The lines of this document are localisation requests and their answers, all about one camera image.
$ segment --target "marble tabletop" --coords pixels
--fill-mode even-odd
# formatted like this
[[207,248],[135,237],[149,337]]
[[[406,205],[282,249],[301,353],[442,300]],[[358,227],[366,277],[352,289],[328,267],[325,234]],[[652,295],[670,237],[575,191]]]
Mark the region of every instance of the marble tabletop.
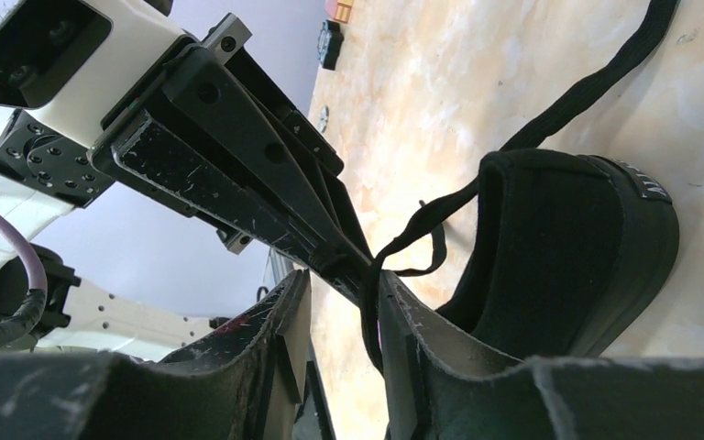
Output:
[[[310,118],[346,163],[341,178],[374,252],[418,208],[469,182],[568,87],[611,59],[647,0],[356,0],[336,71],[320,71]],[[665,42],[544,149],[625,160],[674,198],[681,249],[654,302],[606,356],[704,357],[704,0],[682,0]],[[428,305],[454,290],[473,245],[476,206],[446,225],[448,259],[407,284]],[[424,239],[389,258],[427,266]],[[339,439],[382,438],[383,382],[358,309],[313,284],[313,340]]]

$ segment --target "label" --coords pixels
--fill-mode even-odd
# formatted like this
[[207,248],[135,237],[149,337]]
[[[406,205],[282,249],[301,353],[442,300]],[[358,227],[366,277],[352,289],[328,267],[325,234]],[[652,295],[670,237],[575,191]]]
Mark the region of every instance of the label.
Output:
[[635,168],[627,162],[617,159],[613,159],[613,162],[619,166],[620,170],[630,176],[633,186],[635,186],[638,190],[638,193],[642,199],[662,200],[668,203],[673,202],[670,195],[667,193],[665,188],[663,188],[663,185],[655,180],[655,178]]

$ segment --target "wall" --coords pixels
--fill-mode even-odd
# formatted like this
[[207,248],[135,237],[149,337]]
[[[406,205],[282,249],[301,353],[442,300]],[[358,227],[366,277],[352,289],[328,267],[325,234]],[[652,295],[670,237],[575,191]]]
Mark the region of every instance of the wall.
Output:
[[[247,50],[307,111],[317,70],[322,0],[177,0],[171,17],[203,37],[227,12],[254,36]],[[10,111],[0,108],[0,131]],[[102,288],[180,314],[230,316],[255,301],[268,249],[228,253],[212,227],[187,219],[120,185],[85,210],[56,221],[35,242],[59,252]]]

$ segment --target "cable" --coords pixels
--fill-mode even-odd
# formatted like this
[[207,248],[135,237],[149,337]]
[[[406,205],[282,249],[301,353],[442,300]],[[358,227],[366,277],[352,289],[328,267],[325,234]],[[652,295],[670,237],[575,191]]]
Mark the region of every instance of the cable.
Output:
[[15,249],[26,268],[28,293],[15,313],[0,322],[0,347],[7,346],[33,330],[47,302],[47,273],[36,250],[17,229],[0,215],[0,234]]

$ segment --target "beige surface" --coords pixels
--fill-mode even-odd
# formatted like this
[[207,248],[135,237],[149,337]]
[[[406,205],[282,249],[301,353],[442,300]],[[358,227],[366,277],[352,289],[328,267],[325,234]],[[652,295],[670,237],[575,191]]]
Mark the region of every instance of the beige surface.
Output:
[[[336,72],[322,71],[311,119],[346,162],[342,178],[374,251],[421,198],[459,189],[497,149],[634,32],[647,0],[356,0]],[[607,351],[704,356],[704,0],[682,0],[656,54],[543,148],[622,159],[674,196],[682,229],[671,280]],[[473,243],[472,203],[451,217],[449,258],[408,280],[437,306]],[[388,260],[426,266],[421,241]],[[313,338],[340,439],[382,438],[383,384],[360,339],[358,310],[314,285]]]

